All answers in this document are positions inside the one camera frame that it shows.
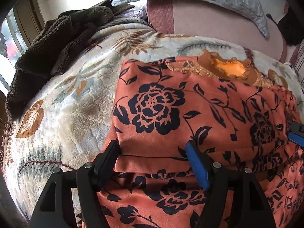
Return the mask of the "orange floral garment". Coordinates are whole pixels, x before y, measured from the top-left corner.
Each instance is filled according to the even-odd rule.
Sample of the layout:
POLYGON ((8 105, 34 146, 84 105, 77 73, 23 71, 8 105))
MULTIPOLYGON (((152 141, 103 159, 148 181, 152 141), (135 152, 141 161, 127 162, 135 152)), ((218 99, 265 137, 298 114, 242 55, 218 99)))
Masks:
POLYGON ((169 69, 195 61, 123 61, 107 137, 122 154, 98 194, 110 227, 196 225, 207 197, 185 153, 189 140, 230 169, 250 168, 276 226, 286 227, 303 204, 303 150, 287 140, 300 121, 296 98, 277 85, 169 69))

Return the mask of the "striped floral cushion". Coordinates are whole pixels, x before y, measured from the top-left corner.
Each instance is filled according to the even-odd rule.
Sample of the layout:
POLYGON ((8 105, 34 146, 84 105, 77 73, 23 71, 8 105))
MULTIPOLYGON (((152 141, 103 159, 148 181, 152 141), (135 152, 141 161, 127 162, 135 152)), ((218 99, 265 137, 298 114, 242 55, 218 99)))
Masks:
POLYGON ((290 63, 298 77, 301 86, 303 87, 303 42, 296 46, 291 56, 290 63))

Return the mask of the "leaf pattern bed blanket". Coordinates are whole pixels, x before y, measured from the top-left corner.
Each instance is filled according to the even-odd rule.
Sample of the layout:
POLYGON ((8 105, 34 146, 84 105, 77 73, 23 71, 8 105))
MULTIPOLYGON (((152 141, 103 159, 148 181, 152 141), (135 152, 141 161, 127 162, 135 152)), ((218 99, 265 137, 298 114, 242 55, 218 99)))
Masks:
MULTIPOLYGON (((259 51, 202 36, 169 35, 138 20, 103 26, 62 75, 52 77, 7 126, 4 176, 19 211, 30 224, 41 192, 55 168, 79 169, 105 151, 117 83, 124 60, 143 63, 194 57, 170 66, 173 72, 217 77, 250 86, 291 91, 303 123, 303 89, 288 63, 259 51)), ((76 188, 77 227, 86 227, 76 188)), ((233 192, 228 191, 219 227, 229 227, 233 192)), ((303 204, 286 227, 303 227, 303 204)))

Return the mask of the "black garment on backrest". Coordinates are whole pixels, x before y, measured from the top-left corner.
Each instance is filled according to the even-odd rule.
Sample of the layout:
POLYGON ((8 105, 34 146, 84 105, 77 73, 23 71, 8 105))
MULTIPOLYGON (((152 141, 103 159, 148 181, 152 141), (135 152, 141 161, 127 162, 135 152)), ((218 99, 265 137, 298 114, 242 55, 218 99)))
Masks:
MULTIPOLYGON (((275 22, 269 13, 266 16, 275 22)), ((276 25, 287 45, 298 45, 303 41, 303 24, 301 24, 290 6, 288 7, 287 14, 276 25)))

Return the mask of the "dark brown fuzzy garment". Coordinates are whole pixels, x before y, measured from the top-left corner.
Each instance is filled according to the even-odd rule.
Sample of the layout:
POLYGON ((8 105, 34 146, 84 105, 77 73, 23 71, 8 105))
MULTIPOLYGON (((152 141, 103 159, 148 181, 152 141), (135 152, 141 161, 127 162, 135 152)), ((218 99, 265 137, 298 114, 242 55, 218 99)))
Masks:
POLYGON ((112 0, 105 0, 88 9, 65 11, 47 21, 15 64, 5 103, 8 120, 21 117, 26 105, 47 81, 67 71, 99 27, 132 8, 130 4, 113 6, 112 0))

